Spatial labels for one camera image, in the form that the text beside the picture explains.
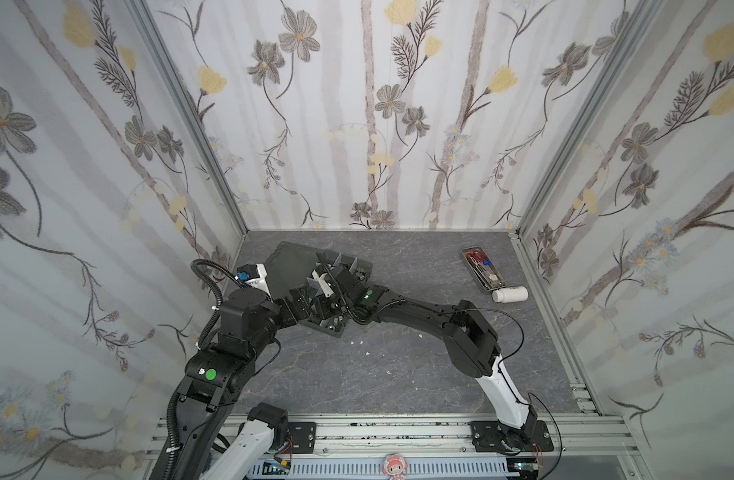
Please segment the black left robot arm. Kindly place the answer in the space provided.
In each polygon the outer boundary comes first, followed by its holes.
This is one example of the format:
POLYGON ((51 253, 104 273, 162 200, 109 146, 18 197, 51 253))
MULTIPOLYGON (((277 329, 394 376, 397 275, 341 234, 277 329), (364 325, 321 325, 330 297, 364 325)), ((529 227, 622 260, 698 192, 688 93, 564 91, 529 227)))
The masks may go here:
POLYGON ((212 291, 215 305, 168 400, 167 435, 152 479, 201 476, 225 421, 258 372, 258 358, 280 343, 279 330, 298 322, 286 301, 248 285, 240 272, 207 259, 192 261, 190 268, 212 291))

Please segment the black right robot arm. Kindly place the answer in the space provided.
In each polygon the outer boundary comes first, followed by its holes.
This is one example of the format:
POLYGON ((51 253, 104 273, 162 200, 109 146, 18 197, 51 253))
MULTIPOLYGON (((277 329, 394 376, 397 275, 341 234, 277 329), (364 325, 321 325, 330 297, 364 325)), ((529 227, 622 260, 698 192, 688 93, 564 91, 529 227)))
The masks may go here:
POLYGON ((493 406, 494 420, 470 423, 476 451, 507 457, 560 453, 560 434, 538 418, 534 404, 514 385, 507 372, 498 335, 473 303, 435 304, 400 295, 381 285, 359 281, 353 268, 330 262, 318 253, 312 280, 332 308, 360 325, 392 323, 431 335, 444 343, 451 364, 476 380, 493 406))

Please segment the grey metal tool tray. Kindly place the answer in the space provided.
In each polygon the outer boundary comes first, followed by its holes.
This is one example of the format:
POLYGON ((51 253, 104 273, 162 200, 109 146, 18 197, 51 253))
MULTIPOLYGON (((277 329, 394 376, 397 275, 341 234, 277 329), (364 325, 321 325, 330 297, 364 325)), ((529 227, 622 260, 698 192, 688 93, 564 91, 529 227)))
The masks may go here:
POLYGON ((465 248, 461 251, 461 256, 482 291, 492 292, 506 286, 503 276, 481 247, 465 248))

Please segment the white plastic bottle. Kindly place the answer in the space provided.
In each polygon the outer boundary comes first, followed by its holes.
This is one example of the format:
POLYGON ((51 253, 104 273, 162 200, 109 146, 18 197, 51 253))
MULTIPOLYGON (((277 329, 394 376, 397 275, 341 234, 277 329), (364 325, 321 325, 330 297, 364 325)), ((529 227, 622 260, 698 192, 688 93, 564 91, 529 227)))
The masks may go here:
POLYGON ((524 286, 512 286, 496 289, 491 297, 496 303, 518 303, 529 298, 529 291, 524 286))

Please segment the pink doll figure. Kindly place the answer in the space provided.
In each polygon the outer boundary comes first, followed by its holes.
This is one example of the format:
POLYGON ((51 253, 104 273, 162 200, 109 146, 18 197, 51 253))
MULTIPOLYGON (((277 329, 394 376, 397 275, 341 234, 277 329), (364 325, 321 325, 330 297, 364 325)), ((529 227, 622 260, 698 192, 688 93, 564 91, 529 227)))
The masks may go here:
POLYGON ((407 478, 408 463, 400 454, 387 455, 383 461, 383 474, 388 480, 405 480, 407 478))

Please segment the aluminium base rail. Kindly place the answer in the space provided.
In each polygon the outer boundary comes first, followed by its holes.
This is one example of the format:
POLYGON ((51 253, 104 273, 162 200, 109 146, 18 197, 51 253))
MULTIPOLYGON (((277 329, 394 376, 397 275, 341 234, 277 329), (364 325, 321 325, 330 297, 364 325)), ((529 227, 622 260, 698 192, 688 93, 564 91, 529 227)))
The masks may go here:
POLYGON ((231 415, 194 479, 651 479, 615 416, 542 414, 530 437, 488 414, 291 414, 286 433, 231 415))

